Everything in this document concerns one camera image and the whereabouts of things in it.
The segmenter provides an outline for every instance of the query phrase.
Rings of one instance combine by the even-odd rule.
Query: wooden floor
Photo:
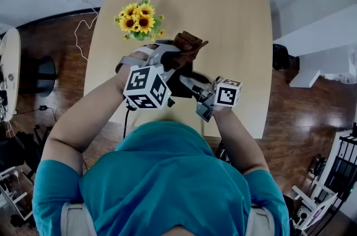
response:
[[[47,105],[55,110],[57,119],[83,96],[86,60],[75,46],[74,30],[82,19],[88,22],[93,14],[58,18],[28,26],[20,31],[22,52],[32,57],[50,55],[57,68],[58,79],[50,96],[39,98],[20,95],[18,112]],[[88,56],[92,30],[82,24],[78,31],[79,45]],[[328,156],[336,131],[350,129],[356,108],[356,86],[319,78],[311,89],[290,88],[288,83],[297,74],[272,70],[272,87],[268,117],[263,138],[258,141],[276,182],[285,194],[292,185],[305,183],[306,169],[318,153]],[[54,125],[51,110],[18,115],[11,121],[15,132],[33,132],[35,124],[42,128]],[[104,153],[113,150],[121,141],[123,128],[108,123],[85,153],[91,167]],[[206,138],[215,150],[218,138]],[[25,229],[7,226],[8,234],[36,235]]]

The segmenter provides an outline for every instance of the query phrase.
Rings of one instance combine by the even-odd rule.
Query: white chair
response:
[[[298,223],[295,223],[296,227],[302,231],[318,222],[337,198],[337,193],[320,184],[318,181],[314,180],[312,183],[327,192],[325,200],[319,204],[315,203],[313,199],[304,194],[297,186],[294,185],[292,187],[293,191],[297,193],[297,196],[294,199],[298,200],[299,198],[302,198],[302,203],[310,211],[305,219],[301,219]]]
[[[13,171],[14,169],[15,167],[11,167],[3,172],[0,172],[0,181],[10,177],[10,172]],[[23,216],[16,205],[21,199],[23,199],[27,195],[27,192],[24,192],[22,195],[15,198],[17,192],[16,190],[11,192],[9,190],[4,190],[1,185],[0,185],[0,192],[2,196],[2,198],[0,198],[0,207],[4,206],[6,203],[9,204],[16,211],[16,213],[21,217],[23,221],[26,221],[33,214],[33,211],[30,211],[27,215]]]

